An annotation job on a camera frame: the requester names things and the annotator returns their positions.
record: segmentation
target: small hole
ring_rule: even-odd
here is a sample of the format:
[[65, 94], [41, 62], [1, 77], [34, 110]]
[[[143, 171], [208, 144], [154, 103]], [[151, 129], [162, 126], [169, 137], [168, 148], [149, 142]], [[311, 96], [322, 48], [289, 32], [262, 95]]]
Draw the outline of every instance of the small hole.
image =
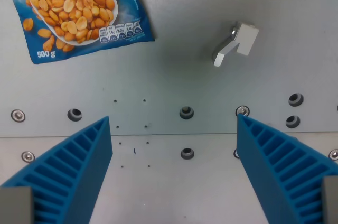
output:
[[185, 149], [183, 149], [183, 153], [190, 154], [191, 153], [191, 148], [185, 148]]
[[82, 112], [78, 109], [70, 109], [68, 110], [67, 116], [71, 121], [77, 122], [82, 119]]
[[292, 107], [297, 107], [301, 105], [304, 101], [304, 96], [302, 94], [296, 93], [289, 97], [289, 104]]
[[287, 118], [286, 121], [289, 122], [289, 123], [291, 123], [294, 120], [295, 120], [295, 116], [290, 116], [290, 117]]
[[194, 110], [193, 108], [189, 106], [184, 106], [180, 110], [180, 117], [183, 119], [190, 119], [194, 116]]

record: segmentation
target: gray metal surface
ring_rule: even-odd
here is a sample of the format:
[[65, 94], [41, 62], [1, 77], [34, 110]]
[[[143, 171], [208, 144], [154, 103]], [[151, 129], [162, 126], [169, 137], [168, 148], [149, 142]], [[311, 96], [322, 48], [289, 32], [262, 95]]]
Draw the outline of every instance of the gray metal surface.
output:
[[[338, 133], [292, 136], [325, 156], [338, 145]], [[24, 150], [39, 157], [63, 139], [0, 139], [0, 184], [29, 165], [21, 160]], [[91, 224], [268, 223], [233, 155], [234, 134], [115, 136], [112, 147]], [[195, 152], [191, 160], [180, 157], [185, 147]]]
[[[155, 42], [35, 66], [12, 0], [0, 0], [0, 136], [70, 135], [105, 115], [113, 135], [230, 133], [240, 105], [285, 132], [337, 130], [338, 0], [142, 1]], [[255, 24], [257, 39], [248, 57], [216, 68], [211, 54], [237, 20]], [[304, 95], [296, 108], [294, 93]], [[179, 117], [183, 106], [192, 119]]]

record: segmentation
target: screw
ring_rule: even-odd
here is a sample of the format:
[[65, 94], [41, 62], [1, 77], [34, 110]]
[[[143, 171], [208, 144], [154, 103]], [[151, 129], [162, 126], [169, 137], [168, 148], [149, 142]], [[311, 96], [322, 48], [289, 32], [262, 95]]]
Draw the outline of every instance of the screw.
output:
[[33, 160], [35, 160], [35, 156], [32, 152], [29, 151], [25, 151], [21, 154], [21, 158], [24, 162], [32, 162]]
[[14, 121], [18, 123], [24, 122], [26, 119], [25, 114], [19, 109], [14, 109], [11, 113], [11, 117]]
[[238, 114], [241, 114], [243, 116], [249, 116], [250, 114], [250, 109], [247, 107], [247, 106], [239, 106], [237, 109], [236, 109], [236, 112], [235, 112], [236, 116]]
[[334, 160], [334, 161], [337, 161], [337, 160], [338, 160], [338, 149], [332, 150], [332, 151], [329, 153], [328, 157], [329, 157], [330, 159]]

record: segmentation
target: dark hole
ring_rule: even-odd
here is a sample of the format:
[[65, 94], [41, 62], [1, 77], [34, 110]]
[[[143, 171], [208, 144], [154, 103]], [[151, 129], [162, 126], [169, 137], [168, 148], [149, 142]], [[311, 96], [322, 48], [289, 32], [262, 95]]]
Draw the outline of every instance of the dark hole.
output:
[[187, 107], [187, 106], [186, 106], [186, 107], [183, 107], [183, 108], [182, 108], [182, 112], [185, 113], [185, 114], [190, 113], [190, 111], [191, 111], [191, 108], [190, 108], [190, 107]]
[[290, 117], [287, 118], [286, 121], [287, 121], [288, 123], [291, 123], [291, 122], [294, 121], [295, 119], [296, 119], [295, 116], [290, 116]]
[[191, 148], [185, 148], [185, 149], [183, 149], [183, 153], [190, 154], [191, 153]]
[[290, 96], [289, 100], [295, 101], [295, 100], [297, 100], [297, 98], [298, 98], [298, 94], [293, 94], [293, 95]]
[[82, 113], [78, 109], [73, 109], [73, 114], [76, 116], [80, 116]]

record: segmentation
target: peanut bag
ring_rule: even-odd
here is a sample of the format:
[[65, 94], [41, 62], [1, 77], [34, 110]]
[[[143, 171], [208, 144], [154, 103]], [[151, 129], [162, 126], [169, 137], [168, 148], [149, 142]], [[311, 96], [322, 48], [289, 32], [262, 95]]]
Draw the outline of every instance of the peanut bag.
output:
[[34, 64], [154, 40], [139, 0], [13, 2]]

